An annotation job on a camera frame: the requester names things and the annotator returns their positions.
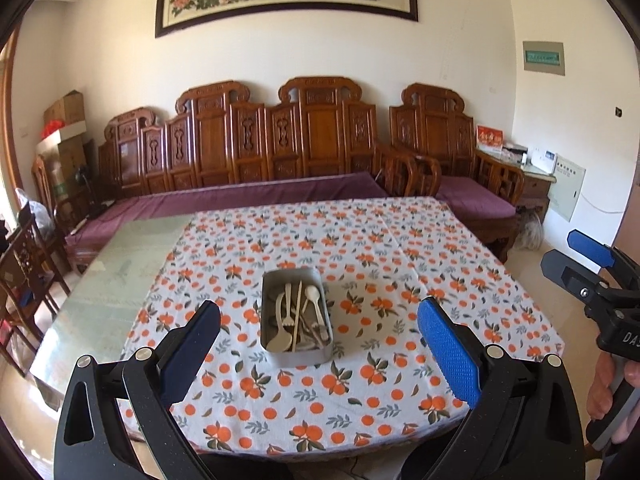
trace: floor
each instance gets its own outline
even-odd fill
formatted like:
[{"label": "floor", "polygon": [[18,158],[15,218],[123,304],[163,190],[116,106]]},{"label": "floor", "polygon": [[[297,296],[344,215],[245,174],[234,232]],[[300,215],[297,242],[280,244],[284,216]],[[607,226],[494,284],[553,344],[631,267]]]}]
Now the floor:
[{"label": "floor", "polygon": [[[566,343],[564,364],[585,426],[588,422],[584,409],[586,395],[598,355],[594,342],[597,329],[592,321],[585,318],[581,303],[542,276],[542,254],[543,251],[511,251],[507,268],[538,302]],[[79,281],[74,274],[66,279],[71,287]],[[53,290],[53,296],[58,304],[65,299],[59,288]],[[50,325],[45,308],[38,311],[36,321],[43,330]],[[3,362],[0,363],[0,416],[37,471],[44,479],[52,479],[53,442],[58,414],[44,404],[33,380],[24,380],[15,370],[3,365]],[[146,472],[162,478],[146,446],[136,444],[134,447]],[[597,478],[598,468],[597,462],[591,462],[587,479]]]}]

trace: wooden sofa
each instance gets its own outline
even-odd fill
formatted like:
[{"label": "wooden sofa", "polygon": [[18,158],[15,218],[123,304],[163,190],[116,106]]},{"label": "wooden sofa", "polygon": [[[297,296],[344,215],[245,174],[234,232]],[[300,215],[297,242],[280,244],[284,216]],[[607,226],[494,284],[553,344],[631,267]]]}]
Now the wooden sofa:
[{"label": "wooden sofa", "polygon": [[[251,102],[246,85],[225,81],[184,92],[177,115],[165,123],[149,108],[113,118],[98,149],[98,180],[103,197],[118,202],[73,235],[88,209],[86,190],[55,210],[71,263],[85,266],[95,258],[108,237],[88,233],[98,234],[106,218],[122,222],[152,218],[152,210],[168,216],[260,205],[267,199],[260,183],[286,181],[272,203],[415,193],[414,158],[377,142],[376,108],[361,101],[352,80],[294,78],[278,95],[280,103],[268,107]],[[363,173],[370,176],[358,180]],[[325,176],[337,180],[319,178]],[[256,197],[252,203],[243,201],[249,192]]]},{"label": "wooden sofa", "polygon": [[419,83],[390,108],[392,146],[418,165],[417,192],[449,204],[502,261],[518,234],[524,174],[476,149],[474,120],[453,90]]}]

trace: metal screw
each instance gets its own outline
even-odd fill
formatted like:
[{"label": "metal screw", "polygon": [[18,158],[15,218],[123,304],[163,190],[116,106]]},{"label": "metal screw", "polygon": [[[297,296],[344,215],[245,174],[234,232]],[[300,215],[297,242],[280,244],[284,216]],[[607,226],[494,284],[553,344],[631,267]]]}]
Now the metal screw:
[{"label": "metal screw", "polygon": [[146,361],[151,357],[151,354],[153,354],[151,348],[141,348],[136,352],[136,359],[138,361]]},{"label": "metal screw", "polygon": [[562,365],[562,359],[556,354],[546,356],[546,361],[555,368],[559,368]]},{"label": "metal screw", "polygon": [[493,357],[494,359],[500,359],[504,356],[504,350],[497,345],[488,346],[486,353],[489,357]]},{"label": "metal screw", "polygon": [[87,368],[91,364],[91,356],[83,355],[78,359],[78,368]]}]

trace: green glass table surface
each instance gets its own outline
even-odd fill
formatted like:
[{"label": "green glass table surface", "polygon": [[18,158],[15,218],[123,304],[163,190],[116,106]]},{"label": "green glass table surface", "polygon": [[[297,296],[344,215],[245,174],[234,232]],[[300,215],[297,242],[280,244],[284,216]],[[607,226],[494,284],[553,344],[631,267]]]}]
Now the green glass table surface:
[{"label": "green glass table surface", "polygon": [[192,215],[121,227],[66,299],[38,348],[30,372],[57,409],[78,358],[117,361],[137,312]]}]

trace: human hand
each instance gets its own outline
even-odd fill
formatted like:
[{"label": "human hand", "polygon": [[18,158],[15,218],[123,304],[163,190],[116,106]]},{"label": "human hand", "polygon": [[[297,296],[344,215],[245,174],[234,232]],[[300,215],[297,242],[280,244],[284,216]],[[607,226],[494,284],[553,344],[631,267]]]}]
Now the human hand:
[{"label": "human hand", "polygon": [[[601,352],[596,362],[596,373],[593,384],[589,388],[587,396],[587,412],[594,420],[602,420],[609,413],[613,405],[613,393],[609,389],[616,374],[616,365],[611,355]],[[625,380],[635,388],[640,388],[640,363],[626,362]],[[629,417],[623,421],[620,428],[612,437],[614,444],[620,444],[628,439],[629,434],[640,418],[640,404],[638,404]]]}]

